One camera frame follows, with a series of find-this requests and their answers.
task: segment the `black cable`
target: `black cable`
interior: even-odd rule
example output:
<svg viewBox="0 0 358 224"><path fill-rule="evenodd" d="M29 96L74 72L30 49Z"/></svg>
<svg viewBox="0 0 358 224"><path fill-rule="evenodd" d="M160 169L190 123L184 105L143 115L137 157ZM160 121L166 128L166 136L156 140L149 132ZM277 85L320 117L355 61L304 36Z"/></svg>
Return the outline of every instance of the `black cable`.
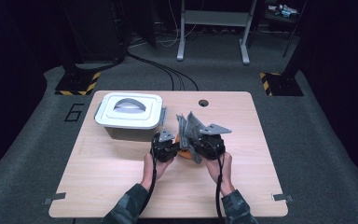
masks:
<svg viewBox="0 0 358 224"><path fill-rule="evenodd" d="M220 196L220 190L221 190L222 182L223 182L223 166L225 165L225 157L223 156L223 162L221 162L220 158L218 157L216 148L209 141L206 141L206 140L202 140L202 141L207 143L213 149L213 151L214 151L214 153L215 153L215 155L217 157L217 161L219 162L219 172L220 172L220 174L217 177L217 181L216 181L215 202L216 202L216 211L217 211L219 221L220 221L221 224L224 224L225 220L223 219L222 211L220 209L219 196Z"/></svg>
<svg viewBox="0 0 358 224"><path fill-rule="evenodd" d="M151 64L151 65L153 65L153 66L156 66L157 68L159 68L159 69L163 70L164 72L166 72L166 73L171 77L172 90L174 90L174 84L173 84L172 74L171 74L169 71L166 70L166 68L164 67L164 65L159 64L159 63L154 63L154 62L148 61L148 60L146 60L146 59L140 58L140 57L135 56L135 55L132 55L132 54L131 54L131 55L128 55L128 56L132 57L132 58L135 59L135 60L141 61L141 62L143 62L143 63L148 63L148 64ZM185 88L185 84L184 84L182 78L181 78L178 74L175 74L175 75L176 75L176 77L177 77L177 78L179 79L179 81L180 81L179 90L182 89L182 86Z"/></svg>
<svg viewBox="0 0 358 224"><path fill-rule="evenodd" d="M217 215L219 217L220 223L224 224L225 220L223 219L222 211L220 210L219 196L220 196L220 189L222 187L222 182L223 182L223 166L225 164L225 157L223 157L223 163L220 161L220 158L217 158L217 160L219 162L220 175L217 177L215 202L216 202L216 211L217 211Z"/></svg>
<svg viewBox="0 0 358 224"><path fill-rule="evenodd" d="M119 58L117 59L115 62L108 64L108 65L104 65L101 67L97 67L97 68L79 68L82 71L86 71L86 72L94 72L94 73L98 73L98 72L102 72L106 69L112 68L120 63L122 63L124 61L124 58Z"/></svg>
<svg viewBox="0 0 358 224"><path fill-rule="evenodd" d="M143 63L147 63L146 61L144 61L143 59L136 59L136 60L138 60L138 61L141 61L141 62L143 62ZM172 74L171 73L169 73L168 71L166 71L166 70L164 70L164 69L162 69L162 68L160 68L161 70L163 70L164 72L166 72L167 74L168 74L168 76L170 76L170 79L171 79L171 83L172 83L172 90L174 91L174 84L173 84L173 77L172 77Z"/></svg>
<svg viewBox="0 0 358 224"><path fill-rule="evenodd" d="M180 78L180 76L186 77L188 80L190 80L190 81L194 84L194 86L196 87L196 90L197 90L197 91L199 90L199 87L198 87L197 83L196 83L193 79L191 79L190 77L186 76L185 74L183 74L183 73L181 73L181 72L178 72L178 71L176 71L176 70L174 70L174 69L172 69L172 68L170 68L170 67L167 67L167 66L165 66L165 65L162 65L162 64L160 64L160 63L155 63L155 62L149 61L149 60L147 60L147 59L143 59L143 58L141 58L141 57L135 56L135 55L133 55L133 54L131 54L131 53L129 53L129 52L127 52L127 56L130 56L130 57L132 57L133 59L138 60L138 61L141 61L141 62L143 62L143 63L149 63L149 64L151 64L151 65L153 65L153 66L156 66L157 68L159 68L159 69L161 69L161 70L170 71L170 72L176 74L176 76L177 76L177 77L179 78L179 80L181 81L181 85L182 85L183 87L184 87L184 83L183 83L183 80Z"/></svg>
<svg viewBox="0 0 358 224"><path fill-rule="evenodd" d="M141 208L141 211L139 212L139 215L142 214L142 212L145 210L147 204L149 203L149 200L150 198L152 197L152 194L153 194L153 189L156 185L156 177L157 177L157 169L156 169L156 164L157 164L157 159L154 155L154 150L152 148L151 150L151 153L152 153L152 157L153 157L153 177L152 177L152 184L150 186L150 189L149 189L149 192L147 193L147 196L146 196L146 199L145 199L145 202L144 202L144 205L142 206Z"/></svg>

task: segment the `yellow and black hazard tape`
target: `yellow and black hazard tape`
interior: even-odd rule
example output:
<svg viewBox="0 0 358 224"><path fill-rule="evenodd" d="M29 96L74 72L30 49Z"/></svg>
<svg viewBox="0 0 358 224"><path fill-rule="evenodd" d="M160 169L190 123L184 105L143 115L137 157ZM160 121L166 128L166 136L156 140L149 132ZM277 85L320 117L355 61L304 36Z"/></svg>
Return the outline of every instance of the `yellow and black hazard tape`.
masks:
<svg viewBox="0 0 358 224"><path fill-rule="evenodd" d="M57 95L90 95L92 90L95 88L97 84L98 77L100 77L101 73L97 73L92 77L91 83L86 91L56 91L55 94Z"/></svg>
<svg viewBox="0 0 358 224"><path fill-rule="evenodd" d="M264 91L266 91L267 95L272 95L271 87L269 82L267 81L267 76L280 76L281 73L260 73L261 81L263 83Z"/></svg>

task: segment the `bin lid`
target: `bin lid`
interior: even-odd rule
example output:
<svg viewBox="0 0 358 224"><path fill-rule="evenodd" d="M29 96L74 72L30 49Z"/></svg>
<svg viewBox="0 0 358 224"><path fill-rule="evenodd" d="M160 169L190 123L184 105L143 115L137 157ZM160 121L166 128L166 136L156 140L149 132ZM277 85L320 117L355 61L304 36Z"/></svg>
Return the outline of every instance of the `bin lid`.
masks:
<svg viewBox="0 0 358 224"><path fill-rule="evenodd" d="M111 128L153 129L159 124L161 109L158 95L111 92L104 96L95 121Z"/></svg>

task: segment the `metal bracket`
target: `metal bracket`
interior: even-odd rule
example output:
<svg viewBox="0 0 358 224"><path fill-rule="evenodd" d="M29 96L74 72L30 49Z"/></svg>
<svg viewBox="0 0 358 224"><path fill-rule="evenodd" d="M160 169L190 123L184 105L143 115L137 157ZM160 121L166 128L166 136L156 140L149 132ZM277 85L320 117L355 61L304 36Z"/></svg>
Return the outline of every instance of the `metal bracket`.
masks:
<svg viewBox="0 0 358 224"><path fill-rule="evenodd" d="M164 125L166 116L167 116L167 107L162 107L161 108L161 113L159 114L158 126Z"/></svg>
<svg viewBox="0 0 358 224"><path fill-rule="evenodd" d="M168 132L165 128L162 128L162 132L159 134L159 142L166 142L175 138L170 132Z"/></svg>
<svg viewBox="0 0 358 224"><path fill-rule="evenodd" d="M54 200L65 199L66 193L56 193L51 198L46 198L42 204L51 204Z"/></svg>
<svg viewBox="0 0 358 224"><path fill-rule="evenodd" d="M220 133L231 133L232 131L230 129L224 128L222 126L219 126L217 124L210 124L209 126L200 129L200 133L208 134L208 135L214 135L214 134L220 134Z"/></svg>
<svg viewBox="0 0 358 224"><path fill-rule="evenodd" d="M284 194L272 194L272 199L277 201L286 201L287 203L292 203L294 201L292 195L284 195Z"/></svg>

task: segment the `table leg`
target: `table leg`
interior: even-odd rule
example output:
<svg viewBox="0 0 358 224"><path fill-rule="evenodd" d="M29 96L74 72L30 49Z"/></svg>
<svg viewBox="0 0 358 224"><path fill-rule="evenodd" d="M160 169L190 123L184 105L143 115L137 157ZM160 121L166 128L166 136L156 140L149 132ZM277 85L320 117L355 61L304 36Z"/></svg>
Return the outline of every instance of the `table leg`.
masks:
<svg viewBox="0 0 358 224"><path fill-rule="evenodd" d="M180 42L178 55L176 57L177 61L181 62L185 56L185 0L182 0L182 12L180 18Z"/></svg>
<svg viewBox="0 0 358 224"><path fill-rule="evenodd" d="M242 62L244 64L249 64L249 55L248 49L246 48L246 40L248 39L249 31L252 25L252 19L255 12L255 4L257 0L252 1L251 10L249 11L248 21L246 22L245 32L243 33L243 38L240 39L240 47L241 47L241 55L242 55Z"/></svg>

